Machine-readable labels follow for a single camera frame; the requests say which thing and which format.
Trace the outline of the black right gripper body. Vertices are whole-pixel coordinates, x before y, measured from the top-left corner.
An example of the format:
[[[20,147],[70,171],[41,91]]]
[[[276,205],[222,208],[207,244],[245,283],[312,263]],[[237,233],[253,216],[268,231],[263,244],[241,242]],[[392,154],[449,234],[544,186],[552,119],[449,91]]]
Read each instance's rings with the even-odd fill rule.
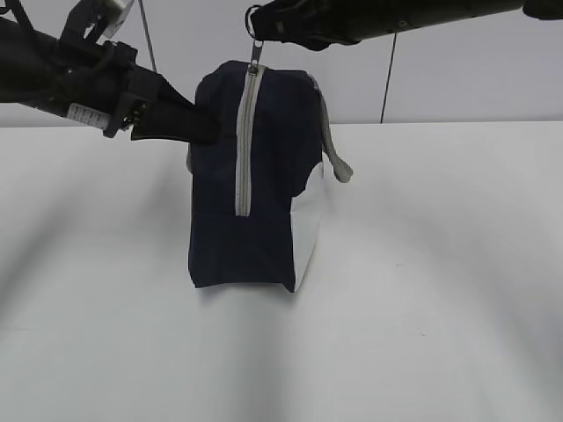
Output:
[[[281,9],[281,41],[313,51],[395,32],[391,1],[295,1]]]

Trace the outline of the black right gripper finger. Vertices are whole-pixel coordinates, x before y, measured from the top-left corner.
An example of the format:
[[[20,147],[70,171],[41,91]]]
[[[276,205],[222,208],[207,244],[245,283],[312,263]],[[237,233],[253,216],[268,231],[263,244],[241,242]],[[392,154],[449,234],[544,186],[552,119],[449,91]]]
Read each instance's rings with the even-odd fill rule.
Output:
[[[307,2],[255,4],[245,12],[245,27],[256,41],[304,43],[308,40],[303,16]]]

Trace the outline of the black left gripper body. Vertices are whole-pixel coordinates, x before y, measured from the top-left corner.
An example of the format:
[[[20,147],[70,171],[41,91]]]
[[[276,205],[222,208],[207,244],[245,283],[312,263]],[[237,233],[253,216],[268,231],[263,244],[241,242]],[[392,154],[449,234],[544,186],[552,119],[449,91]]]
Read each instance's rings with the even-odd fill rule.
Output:
[[[113,138],[120,130],[140,124],[146,112],[157,103],[163,78],[157,72],[136,64],[137,50],[122,42],[107,41],[112,46],[109,69],[117,77],[117,88],[110,119],[103,135]]]

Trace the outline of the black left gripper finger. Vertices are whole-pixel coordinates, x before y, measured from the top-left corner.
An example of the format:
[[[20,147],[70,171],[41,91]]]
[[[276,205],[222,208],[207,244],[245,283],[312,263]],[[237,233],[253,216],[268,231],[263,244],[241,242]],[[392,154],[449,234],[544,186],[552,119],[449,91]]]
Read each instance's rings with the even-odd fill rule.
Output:
[[[218,140],[219,134],[220,124],[212,114],[184,98],[163,79],[156,101],[141,111],[130,139],[211,145]]]

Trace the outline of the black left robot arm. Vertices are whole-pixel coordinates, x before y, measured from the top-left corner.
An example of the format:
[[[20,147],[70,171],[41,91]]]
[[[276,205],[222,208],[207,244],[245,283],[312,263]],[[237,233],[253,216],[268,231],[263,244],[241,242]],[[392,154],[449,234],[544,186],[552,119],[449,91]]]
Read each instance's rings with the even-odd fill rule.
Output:
[[[138,140],[214,143],[220,125],[121,43],[58,40],[38,33],[40,57],[16,22],[1,20],[1,100]]]

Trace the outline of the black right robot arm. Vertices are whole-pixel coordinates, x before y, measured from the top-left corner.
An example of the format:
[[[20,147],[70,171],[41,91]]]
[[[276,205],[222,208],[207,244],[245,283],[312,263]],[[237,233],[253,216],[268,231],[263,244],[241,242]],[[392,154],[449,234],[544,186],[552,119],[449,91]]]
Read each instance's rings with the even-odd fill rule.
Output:
[[[561,1],[511,0],[303,0],[253,5],[247,32],[257,41],[322,51],[363,40],[471,18],[520,10],[538,20],[561,20]]]

